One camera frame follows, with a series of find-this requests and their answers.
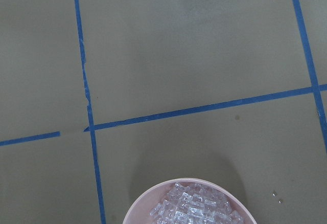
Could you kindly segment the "pile of clear ice cubes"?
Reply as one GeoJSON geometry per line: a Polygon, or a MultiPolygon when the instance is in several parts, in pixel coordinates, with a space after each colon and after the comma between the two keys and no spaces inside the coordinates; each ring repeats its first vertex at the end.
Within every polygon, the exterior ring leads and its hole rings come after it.
{"type": "Polygon", "coordinates": [[[227,196],[200,183],[176,182],[151,209],[152,223],[201,224],[244,223],[227,196]]]}

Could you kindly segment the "pink plastic bowl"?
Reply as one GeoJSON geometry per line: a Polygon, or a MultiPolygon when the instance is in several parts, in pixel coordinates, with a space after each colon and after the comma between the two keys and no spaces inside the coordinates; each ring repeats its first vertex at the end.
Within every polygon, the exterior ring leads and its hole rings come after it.
{"type": "Polygon", "coordinates": [[[162,197],[164,197],[164,195],[173,187],[175,183],[184,183],[185,185],[199,183],[207,187],[214,188],[227,196],[231,206],[243,216],[245,223],[256,223],[256,220],[246,209],[246,207],[231,193],[214,183],[198,178],[177,178],[151,187],[134,201],[126,213],[123,223],[151,223],[151,218],[149,215],[150,210],[155,207],[155,204],[157,204],[162,197]]]}

